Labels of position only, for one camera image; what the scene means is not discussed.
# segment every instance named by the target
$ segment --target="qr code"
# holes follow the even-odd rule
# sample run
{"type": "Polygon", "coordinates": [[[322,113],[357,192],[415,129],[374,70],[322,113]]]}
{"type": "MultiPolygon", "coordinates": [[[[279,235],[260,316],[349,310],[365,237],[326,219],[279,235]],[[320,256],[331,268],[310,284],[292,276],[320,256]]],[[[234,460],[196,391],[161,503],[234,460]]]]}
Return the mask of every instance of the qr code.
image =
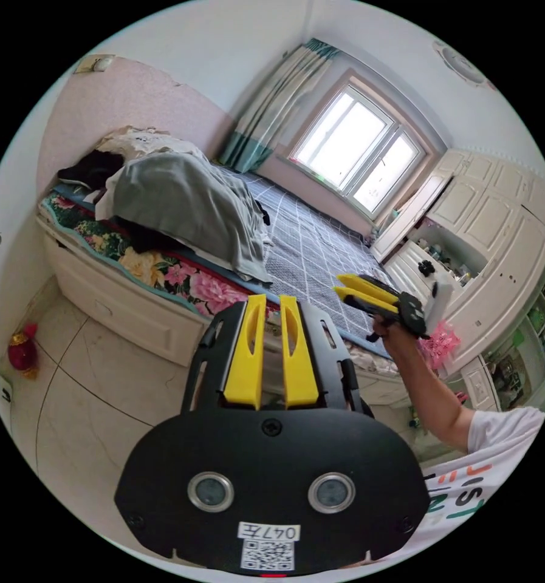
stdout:
{"type": "Polygon", "coordinates": [[[295,544],[274,540],[245,540],[242,568],[256,571],[292,571],[295,568],[295,544]]]}

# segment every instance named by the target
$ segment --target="pink wall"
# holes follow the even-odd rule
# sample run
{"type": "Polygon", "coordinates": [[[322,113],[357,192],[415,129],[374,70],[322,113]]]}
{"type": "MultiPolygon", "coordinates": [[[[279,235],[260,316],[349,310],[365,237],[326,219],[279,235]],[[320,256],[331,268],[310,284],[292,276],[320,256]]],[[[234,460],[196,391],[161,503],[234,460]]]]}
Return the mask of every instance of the pink wall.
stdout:
{"type": "Polygon", "coordinates": [[[149,65],[116,58],[104,73],[72,75],[41,140],[37,193],[61,168],[75,164],[108,132],[127,125],[155,127],[215,156],[232,118],[190,86],[149,65]]]}
{"type": "Polygon", "coordinates": [[[295,194],[313,208],[341,221],[362,235],[371,232],[371,225],[345,201],[310,179],[306,174],[272,154],[258,170],[258,174],[295,194]]]}

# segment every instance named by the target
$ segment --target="window sill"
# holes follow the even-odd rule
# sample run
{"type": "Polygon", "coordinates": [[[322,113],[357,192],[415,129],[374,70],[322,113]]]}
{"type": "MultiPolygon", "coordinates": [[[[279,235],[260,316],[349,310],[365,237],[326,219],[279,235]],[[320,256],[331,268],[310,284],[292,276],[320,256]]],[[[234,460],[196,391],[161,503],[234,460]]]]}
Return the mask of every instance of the window sill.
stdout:
{"type": "Polygon", "coordinates": [[[371,220],[366,213],[364,213],[360,208],[358,208],[357,206],[355,206],[354,204],[352,204],[351,202],[349,202],[347,200],[347,198],[345,198],[342,194],[339,193],[339,191],[337,191],[334,188],[331,188],[331,186],[328,185],[323,180],[320,180],[306,166],[304,166],[302,164],[299,164],[298,162],[293,162],[292,160],[289,160],[288,158],[286,158],[285,156],[282,156],[280,154],[276,154],[276,158],[278,160],[280,160],[281,162],[283,162],[284,164],[286,164],[287,166],[291,166],[292,168],[295,168],[299,172],[302,172],[307,178],[313,180],[314,182],[316,182],[317,184],[319,184],[320,186],[322,186],[327,192],[329,192],[333,196],[337,197],[344,204],[346,204],[351,210],[355,211],[362,219],[364,219],[365,221],[367,221],[368,225],[370,225],[372,227],[375,226],[375,223],[373,222],[373,220],[371,220]]]}

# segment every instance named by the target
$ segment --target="gray blanket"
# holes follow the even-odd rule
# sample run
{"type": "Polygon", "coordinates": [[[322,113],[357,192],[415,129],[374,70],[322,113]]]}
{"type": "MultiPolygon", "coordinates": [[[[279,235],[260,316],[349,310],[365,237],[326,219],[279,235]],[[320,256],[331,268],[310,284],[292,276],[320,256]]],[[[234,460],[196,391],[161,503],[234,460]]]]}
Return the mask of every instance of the gray blanket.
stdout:
{"type": "Polygon", "coordinates": [[[129,162],[114,191],[114,214],[227,261],[269,284],[262,213],[244,182],[191,154],[129,162]]]}

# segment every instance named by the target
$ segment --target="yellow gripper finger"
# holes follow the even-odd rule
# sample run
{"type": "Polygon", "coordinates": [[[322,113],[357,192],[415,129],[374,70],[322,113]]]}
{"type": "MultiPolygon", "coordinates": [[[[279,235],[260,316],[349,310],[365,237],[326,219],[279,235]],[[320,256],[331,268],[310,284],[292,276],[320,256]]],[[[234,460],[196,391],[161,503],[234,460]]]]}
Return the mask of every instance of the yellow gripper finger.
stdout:
{"type": "Polygon", "coordinates": [[[394,314],[398,313],[398,308],[391,305],[391,304],[387,304],[386,302],[383,302],[377,298],[372,298],[371,296],[366,296],[364,293],[361,293],[357,290],[353,290],[349,287],[334,287],[333,288],[335,290],[335,293],[339,296],[339,299],[343,302],[345,301],[345,298],[347,296],[355,296],[356,298],[362,299],[364,302],[367,302],[368,304],[374,305],[378,308],[383,308],[384,310],[387,310],[389,312],[392,312],[394,314]]]}
{"type": "Polygon", "coordinates": [[[266,295],[250,296],[225,384],[224,398],[228,403],[260,408],[265,320],[266,295]]]}
{"type": "Polygon", "coordinates": [[[338,275],[337,279],[345,287],[348,287],[352,290],[357,290],[358,293],[355,295],[360,298],[362,298],[362,296],[360,296],[359,293],[362,293],[363,295],[369,296],[370,298],[379,299],[385,304],[395,304],[398,301],[398,298],[394,296],[394,294],[370,283],[369,281],[365,281],[364,279],[359,278],[357,275],[338,275]]]}
{"type": "Polygon", "coordinates": [[[280,296],[280,316],[286,408],[315,405],[319,398],[319,390],[296,298],[280,296]],[[292,351],[289,339],[293,344],[292,351]]]}

